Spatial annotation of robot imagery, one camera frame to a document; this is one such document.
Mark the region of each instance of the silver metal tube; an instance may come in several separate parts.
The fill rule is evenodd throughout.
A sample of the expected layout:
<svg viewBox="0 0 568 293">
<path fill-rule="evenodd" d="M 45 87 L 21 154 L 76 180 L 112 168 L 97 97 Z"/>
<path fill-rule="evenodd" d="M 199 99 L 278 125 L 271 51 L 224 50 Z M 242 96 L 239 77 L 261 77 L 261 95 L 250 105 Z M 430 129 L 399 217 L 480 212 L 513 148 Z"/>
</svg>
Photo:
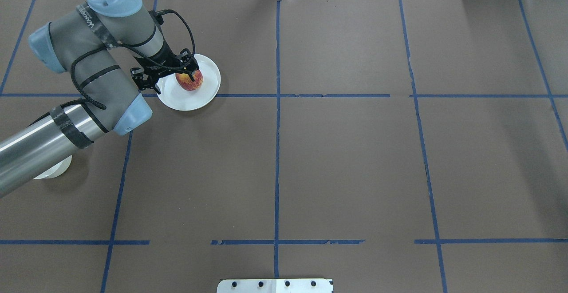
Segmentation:
<svg viewBox="0 0 568 293">
<path fill-rule="evenodd" d="M 95 141 L 105 133 L 81 105 L 65 108 L 79 131 Z M 0 198 L 77 152 L 50 116 L 0 143 Z"/>
</svg>

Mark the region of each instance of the table surface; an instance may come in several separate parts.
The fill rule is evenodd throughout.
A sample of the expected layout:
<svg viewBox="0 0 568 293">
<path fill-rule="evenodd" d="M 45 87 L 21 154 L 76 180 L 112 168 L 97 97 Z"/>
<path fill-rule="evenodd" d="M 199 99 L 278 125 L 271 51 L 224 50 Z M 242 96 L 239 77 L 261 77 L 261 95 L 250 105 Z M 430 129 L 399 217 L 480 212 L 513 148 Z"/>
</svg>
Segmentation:
<svg viewBox="0 0 568 293">
<path fill-rule="evenodd" d="M 81 2 L 0 0 L 0 139 L 77 98 L 26 39 Z M 3 198 L 0 291 L 568 291 L 568 0 L 144 4 L 219 95 L 145 91 L 150 121 Z"/>
</svg>

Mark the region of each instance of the red and yellow apple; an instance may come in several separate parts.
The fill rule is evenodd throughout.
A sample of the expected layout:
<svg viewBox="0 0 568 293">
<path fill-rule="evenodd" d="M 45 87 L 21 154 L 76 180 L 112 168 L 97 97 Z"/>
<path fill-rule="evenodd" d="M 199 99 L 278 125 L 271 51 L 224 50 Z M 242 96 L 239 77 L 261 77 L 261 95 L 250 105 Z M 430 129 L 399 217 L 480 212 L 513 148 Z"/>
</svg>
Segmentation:
<svg viewBox="0 0 568 293">
<path fill-rule="evenodd" d="M 179 85 L 187 91 L 199 89 L 203 83 L 203 74 L 201 74 L 200 70 L 196 70 L 191 73 L 191 76 L 193 76 L 195 81 L 191 81 L 191 77 L 185 73 L 176 73 L 176 80 L 178 80 Z"/>
</svg>

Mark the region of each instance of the white bracket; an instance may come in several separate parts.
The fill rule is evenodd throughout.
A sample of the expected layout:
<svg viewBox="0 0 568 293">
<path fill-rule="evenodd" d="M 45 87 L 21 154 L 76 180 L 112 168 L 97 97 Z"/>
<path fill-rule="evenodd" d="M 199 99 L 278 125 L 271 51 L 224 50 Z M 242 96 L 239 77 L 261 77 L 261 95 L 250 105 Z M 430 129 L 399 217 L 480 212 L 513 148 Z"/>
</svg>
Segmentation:
<svg viewBox="0 0 568 293">
<path fill-rule="evenodd" d="M 217 293 L 333 293 L 332 279 L 222 280 Z"/>
</svg>

